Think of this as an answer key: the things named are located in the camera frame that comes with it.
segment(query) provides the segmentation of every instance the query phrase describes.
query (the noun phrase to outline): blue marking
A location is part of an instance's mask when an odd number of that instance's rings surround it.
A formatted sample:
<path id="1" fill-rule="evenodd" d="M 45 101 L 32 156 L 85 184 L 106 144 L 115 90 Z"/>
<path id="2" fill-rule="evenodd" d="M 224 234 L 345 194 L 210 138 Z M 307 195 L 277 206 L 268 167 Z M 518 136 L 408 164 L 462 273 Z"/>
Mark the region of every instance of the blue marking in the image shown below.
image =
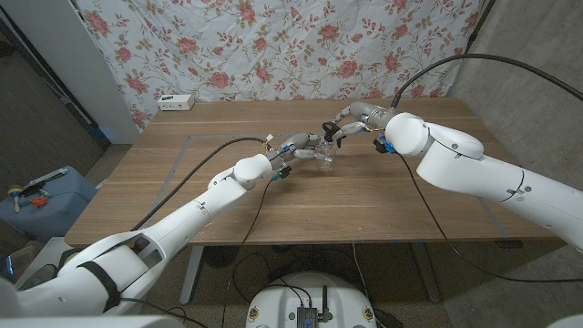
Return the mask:
<path id="1" fill-rule="evenodd" d="M 8 268 L 8 273 L 10 273 L 10 275 L 14 275 L 15 273 L 12 271 L 12 259 L 10 259 L 10 256 L 8 256 L 6 258 L 6 267 Z"/>
<path id="2" fill-rule="evenodd" d="M 394 154 L 396 152 L 396 150 L 394 150 L 393 145 L 388 141 L 384 142 L 384 148 L 386 149 L 386 151 L 390 152 L 391 154 Z"/>

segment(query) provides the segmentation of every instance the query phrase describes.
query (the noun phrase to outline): gray wall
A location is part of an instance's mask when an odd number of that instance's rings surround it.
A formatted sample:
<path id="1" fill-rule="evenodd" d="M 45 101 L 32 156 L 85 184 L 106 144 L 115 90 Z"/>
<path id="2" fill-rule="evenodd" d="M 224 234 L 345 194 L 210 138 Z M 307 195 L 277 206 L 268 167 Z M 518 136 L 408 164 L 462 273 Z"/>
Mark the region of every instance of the gray wall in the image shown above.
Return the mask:
<path id="1" fill-rule="evenodd" d="M 469 53 L 508 56 L 583 90 L 582 17 L 581 1 L 497 0 Z M 481 59 L 462 64 L 449 96 L 464 100 L 525 168 L 583 190 L 583 102 Z"/>
<path id="2" fill-rule="evenodd" d="M 109 67 L 68 0 L 0 0 L 112 143 L 139 135 Z"/>

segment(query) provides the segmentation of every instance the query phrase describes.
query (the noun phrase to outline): power strip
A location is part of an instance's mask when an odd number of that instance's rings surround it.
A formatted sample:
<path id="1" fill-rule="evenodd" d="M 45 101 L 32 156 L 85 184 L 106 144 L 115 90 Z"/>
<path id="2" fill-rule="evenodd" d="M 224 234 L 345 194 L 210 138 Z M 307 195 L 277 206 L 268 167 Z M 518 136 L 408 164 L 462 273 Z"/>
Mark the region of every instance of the power strip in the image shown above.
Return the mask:
<path id="1" fill-rule="evenodd" d="M 189 110 L 194 105 L 193 95 L 162 95 L 158 99 L 160 110 Z"/>

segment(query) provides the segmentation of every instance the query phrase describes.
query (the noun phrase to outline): table leg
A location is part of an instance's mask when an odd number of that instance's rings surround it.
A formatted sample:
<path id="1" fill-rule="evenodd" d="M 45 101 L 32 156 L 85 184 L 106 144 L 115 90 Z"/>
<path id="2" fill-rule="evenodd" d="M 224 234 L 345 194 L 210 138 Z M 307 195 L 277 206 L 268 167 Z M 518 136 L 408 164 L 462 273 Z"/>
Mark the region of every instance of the table leg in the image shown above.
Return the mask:
<path id="1" fill-rule="evenodd" d="M 437 280 L 435 279 L 434 268 L 431 264 L 431 259 L 429 258 L 429 253 L 424 242 L 411 242 L 411 251 L 415 257 L 415 263 L 417 264 L 417 269 L 421 273 L 421 279 L 423 280 L 423 285 L 427 290 L 427 297 L 431 302 L 441 302 L 441 293 L 439 292 L 439 287 L 437 286 Z"/>
<path id="2" fill-rule="evenodd" d="M 200 260 L 202 259 L 202 251 L 204 246 L 192 246 L 190 251 L 189 266 L 184 275 L 184 282 L 182 283 L 182 290 L 180 291 L 180 303 L 186 305 L 190 302 L 190 296 L 194 289 L 194 282 L 199 272 Z"/>

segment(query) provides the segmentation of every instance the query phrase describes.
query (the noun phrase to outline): red object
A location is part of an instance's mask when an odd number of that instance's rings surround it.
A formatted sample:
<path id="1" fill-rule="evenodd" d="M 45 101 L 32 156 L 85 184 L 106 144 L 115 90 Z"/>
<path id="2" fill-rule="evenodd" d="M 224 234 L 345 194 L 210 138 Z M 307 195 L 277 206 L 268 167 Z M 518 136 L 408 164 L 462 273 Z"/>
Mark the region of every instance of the red object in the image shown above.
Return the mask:
<path id="1" fill-rule="evenodd" d="M 32 200 L 30 200 L 30 204 L 37 209 L 44 208 L 47 203 L 48 198 L 45 196 L 35 196 Z"/>

